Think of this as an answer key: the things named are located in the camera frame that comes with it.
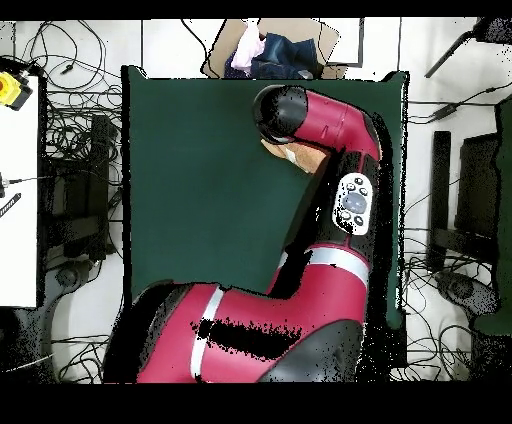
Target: tan object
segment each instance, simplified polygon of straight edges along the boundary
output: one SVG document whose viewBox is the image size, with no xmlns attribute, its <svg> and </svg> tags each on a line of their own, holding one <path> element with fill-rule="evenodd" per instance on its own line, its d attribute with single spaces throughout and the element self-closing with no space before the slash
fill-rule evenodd
<svg viewBox="0 0 512 424">
<path fill-rule="evenodd" d="M 246 28 L 240 19 L 226 19 L 217 34 L 210 54 L 210 65 L 211 69 L 222 78 L 224 78 L 226 60 L 236 50 Z M 319 37 L 321 25 L 311 18 L 261 18 L 258 28 L 262 35 L 267 35 L 268 32 L 279 34 L 293 43 L 313 38 L 317 50 L 317 60 L 321 65 L 325 65 L 325 61 L 318 48 L 319 38 L 320 48 L 326 59 L 330 57 L 339 38 L 338 32 L 325 24 L 322 28 L 322 37 Z M 201 72 L 210 78 L 217 78 L 210 70 L 208 62 L 203 64 Z"/>
<path fill-rule="evenodd" d="M 297 165 L 303 171 L 314 174 L 320 163 L 327 155 L 325 152 L 299 143 L 289 143 L 282 146 L 270 144 L 266 140 L 261 140 L 267 150 L 273 155 L 288 159 Z"/>
<path fill-rule="evenodd" d="M 324 67 L 321 79 L 343 79 L 345 78 L 347 67 L 343 65 L 327 65 Z"/>
</svg>

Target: green backdrop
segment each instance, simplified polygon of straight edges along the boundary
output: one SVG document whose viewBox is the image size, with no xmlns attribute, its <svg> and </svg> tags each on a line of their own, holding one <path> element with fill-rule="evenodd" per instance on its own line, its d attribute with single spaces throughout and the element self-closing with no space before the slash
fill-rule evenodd
<svg viewBox="0 0 512 424">
<path fill-rule="evenodd" d="M 300 84 L 380 114 L 390 133 L 395 243 L 392 268 L 383 279 L 388 323 L 399 326 L 395 293 L 405 73 L 386 82 L 298 82 L 151 80 L 137 68 L 128 72 L 134 297 L 168 278 L 266 290 L 311 177 L 263 147 L 251 107 L 269 84 Z"/>
</svg>

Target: dark green mat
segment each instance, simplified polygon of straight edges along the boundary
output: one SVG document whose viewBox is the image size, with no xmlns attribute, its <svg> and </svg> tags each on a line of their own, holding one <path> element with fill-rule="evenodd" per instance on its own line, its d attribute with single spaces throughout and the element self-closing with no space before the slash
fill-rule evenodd
<svg viewBox="0 0 512 424">
<path fill-rule="evenodd" d="M 300 82 L 376 112 L 393 144 L 396 235 L 388 280 L 388 322 L 398 282 L 402 87 L 386 82 Z M 130 83 L 132 293 L 154 281 L 216 281 L 266 290 L 310 176 L 260 143 L 252 102 L 269 84 L 297 81 L 148 80 Z"/>
<path fill-rule="evenodd" d="M 501 305 L 497 313 L 478 317 L 475 329 L 489 336 L 512 336 L 512 96 L 499 103 L 495 111 L 501 142 L 496 156 L 500 181 L 498 261 L 493 271 Z"/>
</svg>

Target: cardboard box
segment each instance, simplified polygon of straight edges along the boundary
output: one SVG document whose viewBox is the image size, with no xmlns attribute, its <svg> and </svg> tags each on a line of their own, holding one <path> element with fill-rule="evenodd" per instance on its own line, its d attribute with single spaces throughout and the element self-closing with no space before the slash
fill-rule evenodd
<svg viewBox="0 0 512 424">
<path fill-rule="evenodd" d="M 325 65 L 324 57 L 325 59 L 329 59 L 339 38 L 339 34 L 336 30 L 325 24 L 322 28 L 319 22 L 311 18 L 261 18 L 258 28 L 262 35 L 267 35 L 267 33 L 270 32 L 282 35 L 294 43 L 313 38 L 315 40 L 317 61 L 321 65 Z M 240 19 L 226 19 L 224 21 L 209 56 L 209 65 L 211 68 L 208 65 L 208 61 L 203 63 L 201 68 L 203 74 L 210 78 L 217 78 L 211 71 L 211 69 L 213 69 L 222 78 L 224 77 L 226 60 L 228 60 L 231 53 L 236 50 L 245 29 L 246 25 Z M 329 73 L 331 77 L 329 77 L 329 79 L 332 79 L 333 74 L 337 74 L 338 78 L 340 78 L 340 75 L 341 77 L 343 76 L 343 69 L 345 67 L 337 68 L 340 73 L 332 72 L 331 69 Z"/>
</svg>

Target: blue cloth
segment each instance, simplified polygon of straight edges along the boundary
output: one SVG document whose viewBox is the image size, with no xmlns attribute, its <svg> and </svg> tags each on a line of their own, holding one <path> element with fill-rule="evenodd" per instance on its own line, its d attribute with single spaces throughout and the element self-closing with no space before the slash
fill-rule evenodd
<svg viewBox="0 0 512 424">
<path fill-rule="evenodd" d="M 252 60 L 251 78 L 304 79 L 299 74 L 299 71 L 304 70 L 317 78 L 320 68 L 312 38 L 292 43 L 286 37 L 268 33 L 265 39 L 265 50 Z"/>
</svg>

